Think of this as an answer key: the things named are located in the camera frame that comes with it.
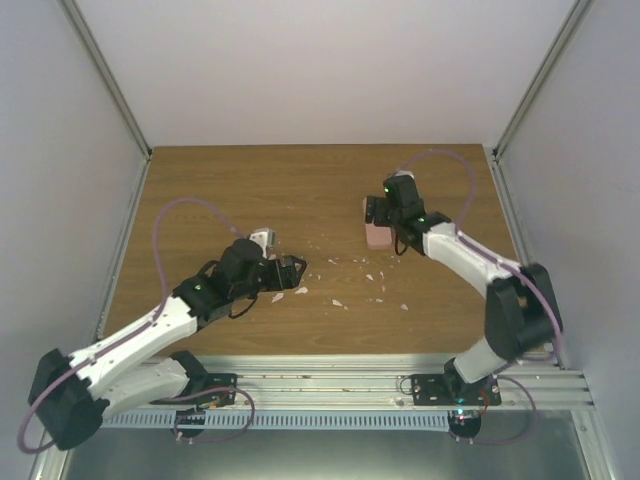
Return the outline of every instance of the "wooden tabletop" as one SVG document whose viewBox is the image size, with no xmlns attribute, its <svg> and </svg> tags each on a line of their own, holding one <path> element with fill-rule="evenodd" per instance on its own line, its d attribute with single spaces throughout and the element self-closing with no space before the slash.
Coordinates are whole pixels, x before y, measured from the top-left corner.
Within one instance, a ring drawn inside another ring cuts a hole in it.
<svg viewBox="0 0 640 480">
<path fill-rule="evenodd" d="M 458 352 L 482 334 L 484 301 L 442 265 L 409 251 L 371 251 L 362 200 L 382 195 L 395 167 L 432 146 L 240 146 L 158 148 L 136 214 L 105 332 L 139 318 L 160 300 L 151 228 L 179 197 L 218 206 L 243 232 L 277 231 L 277 254 L 303 257 L 302 286 L 271 303 L 261 294 L 237 320 L 221 319 L 164 353 L 332 354 Z M 483 149 L 440 146 L 464 155 L 478 193 L 463 230 L 498 253 L 513 247 Z M 464 167 L 434 155 L 412 167 L 427 210 L 454 218 L 469 191 Z M 234 236 L 209 210 L 179 205 L 165 217 L 161 255 L 171 287 L 219 258 Z M 334 306 L 337 300 L 344 307 Z"/>
</svg>

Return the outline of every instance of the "purple cable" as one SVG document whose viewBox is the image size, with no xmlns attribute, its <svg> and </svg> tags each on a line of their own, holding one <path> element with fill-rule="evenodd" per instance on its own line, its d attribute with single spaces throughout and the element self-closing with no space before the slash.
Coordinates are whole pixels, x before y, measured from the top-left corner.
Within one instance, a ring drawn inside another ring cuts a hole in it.
<svg viewBox="0 0 640 480">
<path fill-rule="evenodd" d="M 531 434 L 533 433 L 533 430 L 536 426 L 536 423 L 538 421 L 538 408 L 536 407 L 536 402 L 533 400 L 533 395 L 531 395 L 531 392 L 529 390 L 527 390 L 527 387 L 525 387 L 522 383 L 520 383 L 518 380 L 516 380 L 515 378 L 512 377 L 508 377 L 506 375 L 498 375 L 498 379 L 500 380 L 506 380 L 507 382 L 511 382 L 514 385 L 516 385 L 518 388 L 520 388 L 520 390 L 522 390 L 524 392 L 524 394 L 527 396 L 527 398 L 529 399 L 529 402 L 531 403 L 531 420 L 529 422 L 529 424 L 527 425 L 527 427 L 519 434 L 511 437 L 511 438 L 506 438 L 504 440 L 470 440 L 469 443 L 473 443 L 475 445 L 487 445 L 487 446 L 492 446 L 492 447 L 502 447 L 505 445 L 511 445 L 512 443 L 515 442 L 519 442 L 520 440 L 524 440 L 526 438 L 528 438 L 529 436 L 531 436 Z M 460 437 L 458 437 L 456 434 L 454 434 L 451 430 L 449 430 L 449 435 L 454 438 L 457 441 L 460 441 Z"/>
<path fill-rule="evenodd" d="M 29 447 L 25 442 L 25 434 L 27 432 L 27 427 L 29 426 L 29 423 L 31 422 L 31 419 L 35 415 L 35 413 L 38 410 L 38 408 L 40 408 L 40 406 L 42 405 L 44 400 L 49 395 L 51 395 L 51 392 L 53 392 L 56 388 L 58 388 L 58 386 L 61 385 L 65 380 L 67 380 L 68 378 L 70 378 L 73 375 L 77 374 L 80 370 L 82 370 L 86 366 L 90 365 L 92 361 L 96 361 L 96 360 L 104 357 L 106 354 L 108 354 L 112 350 L 118 348 L 120 345 L 122 345 L 122 344 L 128 342 L 129 340 L 131 340 L 132 338 L 135 338 L 138 335 L 140 335 L 147 328 L 149 328 L 153 323 L 155 323 L 155 321 L 160 317 L 160 315 L 164 311 L 164 307 L 167 304 L 167 299 L 169 298 L 169 287 L 167 285 L 167 277 L 165 276 L 164 267 L 162 266 L 162 260 L 160 258 L 160 249 L 159 249 L 159 245 L 158 245 L 158 230 L 159 230 L 159 227 L 160 227 L 160 223 L 162 222 L 162 219 L 167 214 L 167 212 L 169 210 L 171 210 L 173 207 L 175 207 L 176 205 L 179 205 L 181 203 L 197 203 L 197 204 L 200 204 L 200 205 L 203 205 L 203 206 L 207 207 L 209 210 L 211 210 L 213 213 L 215 213 L 218 216 L 218 218 L 222 221 L 222 223 L 224 223 L 225 226 L 233 234 L 237 235 L 239 238 L 244 238 L 244 235 L 235 226 L 233 226 L 231 224 L 231 222 L 227 219 L 227 217 L 225 217 L 222 214 L 222 212 L 220 212 L 220 210 L 218 210 L 218 208 L 215 205 L 213 205 L 213 204 L 211 204 L 209 202 L 206 202 L 204 200 L 201 200 L 201 199 L 195 198 L 195 197 L 186 197 L 186 198 L 179 198 L 177 200 L 173 200 L 172 202 L 169 202 L 168 204 L 166 204 L 162 208 L 162 210 L 160 211 L 158 216 L 156 217 L 155 222 L 153 223 L 153 233 L 152 233 L 152 238 L 153 238 L 153 258 L 155 260 L 156 269 L 157 269 L 158 275 L 160 277 L 160 284 L 162 285 L 162 301 L 160 302 L 160 305 L 158 305 L 158 308 L 156 308 L 155 312 L 153 313 L 153 316 L 151 317 L 151 319 L 147 323 L 141 325 L 140 327 L 138 327 L 134 331 L 132 331 L 129 334 L 125 335 L 121 339 L 113 342 L 112 344 L 107 345 L 102 350 L 98 350 L 95 353 L 95 355 L 93 356 L 93 358 L 87 358 L 86 360 L 80 362 L 78 365 L 76 365 L 75 367 L 71 368 L 70 370 L 68 370 L 67 372 L 62 374 L 60 377 L 55 379 L 53 382 L 51 382 L 51 384 L 42 391 L 42 393 L 35 399 L 33 404 L 29 407 L 29 410 L 27 411 L 27 414 L 25 415 L 24 419 L 22 420 L 22 423 L 20 424 L 20 427 L 18 428 L 17 444 L 18 444 L 18 448 L 20 449 L 21 452 L 27 453 L 27 454 L 41 453 L 41 452 L 44 452 L 45 450 L 51 448 L 54 445 L 54 441 L 51 441 L 51 442 L 49 442 L 49 443 L 47 443 L 45 445 L 41 445 L 39 447 L 33 448 L 33 447 Z M 242 392 L 240 390 L 238 390 L 238 392 L 241 393 L 242 395 L 247 396 L 244 392 Z"/>
<path fill-rule="evenodd" d="M 249 415 L 249 419 L 247 420 L 247 423 L 244 424 L 244 426 L 240 429 L 237 430 L 236 432 L 227 435 L 225 437 L 218 437 L 218 438 L 202 438 L 199 440 L 195 440 L 193 438 L 190 438 L 188 440 L 189 444 L 192 443 L 219 443 L 219 442 L 226 442 L 227 440 L 233 440 L 234 438 L 238 438 L 240 435 L 243 435 L 245 433 L 247 433 L 247 430 L 249 430 L 249 427 L 253 424 L 253 420 L 255 419 L 256 416 L 256 404 L 253 402 L 253 398 L 251 398 L 251 395 L 249 395 L 247 392 L 245 392 L 244 390 L 237 388 L 237 387 L 215 387 L 215 388 L 210 388 L 208 390 L 204 390 L 202 392 L 197 392 L 191 395 L 185 395 L 183 397 L 173 397 L 170 399 L 166 399 L 165 401 L 167 402 L 182 402 L 185 400 L 193 400 L 195 398 L 199 398 L 202 395 L 209 395 L 212 393 L 220 393 L 220 392 L 236 392 L 239 393 L 240 395 L 242 395 L 244 398 L 247 399 L 247 401 L 249 402 L 249 405 L 251 405 L 251 414 Z M 180 434 L 178 432 L 178 426 L 180 424 L 180 420 L 182 418 L 186 418 L 189 415 L 183 415 L 183 416 L 178 416 L 176 415 L 176 421 L 173 425 L 173 434 L 176 437 L 176 440 L 180 441 Z"/>
</svg>

